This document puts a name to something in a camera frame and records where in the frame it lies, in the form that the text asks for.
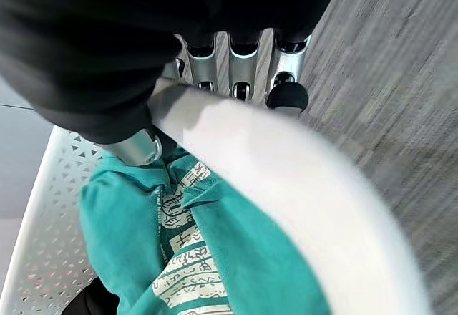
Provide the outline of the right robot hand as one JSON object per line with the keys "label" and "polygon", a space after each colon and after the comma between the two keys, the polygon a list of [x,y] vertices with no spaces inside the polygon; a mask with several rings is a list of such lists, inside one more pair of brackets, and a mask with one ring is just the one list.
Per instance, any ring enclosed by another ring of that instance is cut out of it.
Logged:
{"label": "right robot hand", "polygon": [[139,132],[175,142],[147,101],[187,43],[207,52],[217,32],[237,51],[275,29],[296,51],[331,0],[1,0],[1,76],[47,121],[112,153]]}

